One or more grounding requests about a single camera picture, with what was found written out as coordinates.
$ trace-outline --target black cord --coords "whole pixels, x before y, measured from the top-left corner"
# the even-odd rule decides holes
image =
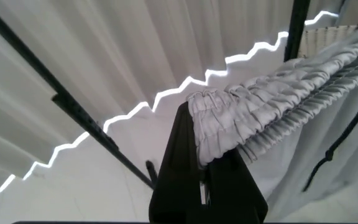
[[[313,171],[311,172],[309,179],[303,188],[302,192],[306,192],[308,188],[310,187],[311,182],[313,181],[314,176],[316,175],[317,171],[320,169],[320,167],[333,159],[334,152],[338,148],[339,145],[350,135],[354,127],[358,124],[358,112],[352,119],[352,121],[349,123],[345,131],[341,134],[341,136],[331,145],[331,147],[326,151],[326,156],[321,159],[317,165],[314,167]]]

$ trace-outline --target gathered fabric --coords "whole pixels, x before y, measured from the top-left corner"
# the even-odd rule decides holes
[[[270,75],[188,96],[200,167],[240,149],[246,163],[358,86],[358,30]]]

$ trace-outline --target black drawstring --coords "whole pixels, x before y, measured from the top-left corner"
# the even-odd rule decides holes
[[[320,167],[328,162],[331,161],[333,159],[334,156],[334,152],[335,150],[338,148],[338,146],[348,137],[348,135],[350,135],[350,133],[352,132],[353,128],[358,124],[358,112],[357,114],[354,116],[354,118],[352,119],[352,121],[349,123],[349,125],[347,126],[347,128],[345,129],[345,131],[341,134],[341,136],[334,142],[334,144],[331,145],[331,147],[326,151],[326,156],[324,157],[324,159],[321,159],[317,165],[314,167],[313,171],[311,172],[309,179],[305,185],[305,187],[303,188],[302,192],[306,192],[311,184],[311,181],[313,180],[314,176],[316,175],[318,169],[320,169]]]

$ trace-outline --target stitching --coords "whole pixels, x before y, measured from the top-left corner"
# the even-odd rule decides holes
[[[324,87],[324,88],[319,88],[319,91],[316,91],[316,92],[314,92],[313,94],[308,95],[305,99],[303,99],[303,100],[302,100],[298,105],[296,105],[294,108],[292,108],[291,110],[287,110],[286,112],[284,112],[284,114],[282,115],[282,117],[281,117],[280,119],[273,120],[272,122],[270,122],[269,124],[267,124],[267,125],[264,127],[264,130],[265,130],[266,128],[270,127],[271,125],[273,125],[274,123],[276,123],[277,121],[280,121],[284,116],[287,116],[289,112],[292,112],[292,111],[295,110],[295,109],[300,109],[299,107],[302,106],[302,105],[305,103],[305,101],[308,101],[308,100],[313,99],[314,96],[316,96],[317,94],[320,94],[323,90],[325,90],[325,89],[327,89],[327,88],[329,88],[329,87],[335,85],[336,82],[342,80],[342,79],[345,78],[348,74],[354,72],[357,68],[358,68],[358,65],[355,66],[352,70],[348,71],[345,75],[343,75],[343,76],[339,77],[337,80],[333,81],[332,83],[330,83],[330,84],[328,84],[328,85],[326,85],[326,86],[323,85],[322,87]],[[245,117],[244,117],[244,119],[234,119],[234,121],[243,121],[243,120],[245,120]],[[225,131],[225,130],[227,130],[227,129],[229,129],[229,128],[232,128],[232,127],[233,127],[233,124],[230,125],[230,126],[228,126],[228,127],[226,127],[226,128],[222,128],[222,129],[219,129],[219,128],[218,128],[218,132],[220,132],[220,131]],[[204,138],[203,138],[203,139],[200,139],[200,141],[203,141],[204,139],[206,139],[206,138],[208,138],[208,137],[211,137],[211,136],[214,136],[214,135],[216,135],[216,133],[213,133],[213,134],[205,134],[205,135],[204,135]]]

